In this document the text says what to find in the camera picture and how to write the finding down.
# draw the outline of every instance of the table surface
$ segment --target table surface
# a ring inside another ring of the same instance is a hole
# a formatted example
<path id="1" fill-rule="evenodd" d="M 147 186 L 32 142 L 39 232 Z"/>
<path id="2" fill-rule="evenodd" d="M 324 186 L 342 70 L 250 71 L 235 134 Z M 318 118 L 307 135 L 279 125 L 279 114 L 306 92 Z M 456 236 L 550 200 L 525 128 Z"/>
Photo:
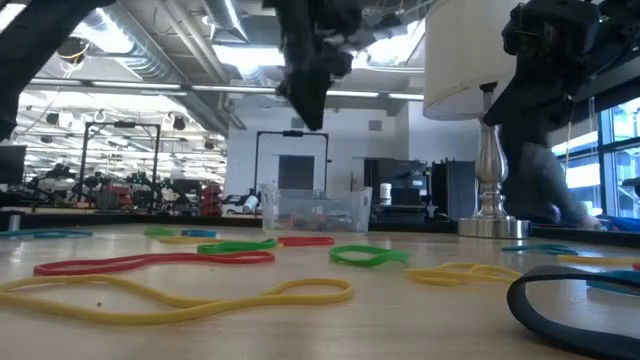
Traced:
<path id="1" fill-rule="evenodd" d="M 93 238 L 1 241 L 0 277 L 3 281 L 29 277 L 34 265 L 52 261 L 195 250 L 195 245 L 163 245 L 147 239 L 143 236 L 145 226 L 89 229 L 95 231 Z M 216 230 L 225 239 L 266 238 L 257 229 Z M 557 264 L 556 258 L 549 255 L 500 251 L 503 246 L 516 244 L 515 241 L 398 233 L 340 236 L 336 240 L 338 244 L 409 251 L 412 267 L 463 261 L 524 272 L 536 265 Z M 635 250 L 567 244 L 585 255 L 640 257 Z M 274 264 L 152 265 L 118 276 L 174 294 L 208 298 L 252 296 L 285 280 L 333 277 L 353 284 L 354 297 L 350 301 L 326 306 L 251 308 L 160 326 L 98 325 L 0 304 L 0 358 L 582 359 L 547 346 L 518 323 L 506 306 L 506 285 L 415 284 L 407 280 L 399 264 L 376 269 L 332 264 L 327 250 L 327 247 L 282 248 L 276 250 Z M 307 287 L 292 292 L 313 291 L 325 289 Z M 579 281 L 532 284 L 528 292 L 534 306 L 555 321 L 640 337 L 637 298 L 587 289 Z M 167 309 L 107 285 L 40 287 L 22 293 L 94 309 L 101 303 L 101 310 L 106 311 Z"/>

